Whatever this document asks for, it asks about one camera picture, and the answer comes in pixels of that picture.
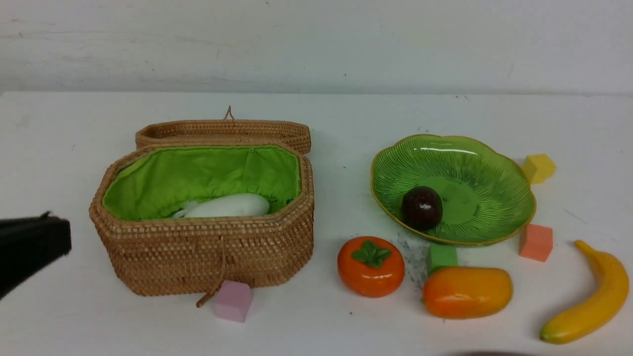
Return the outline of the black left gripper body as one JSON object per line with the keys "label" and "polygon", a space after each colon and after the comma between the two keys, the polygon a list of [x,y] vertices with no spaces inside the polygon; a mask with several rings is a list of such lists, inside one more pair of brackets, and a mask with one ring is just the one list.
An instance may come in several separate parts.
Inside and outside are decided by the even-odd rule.
{"label": "black left gripper body", "polygon": [[0,221],[0,297],[72,249],[70,221],[45,212]]}

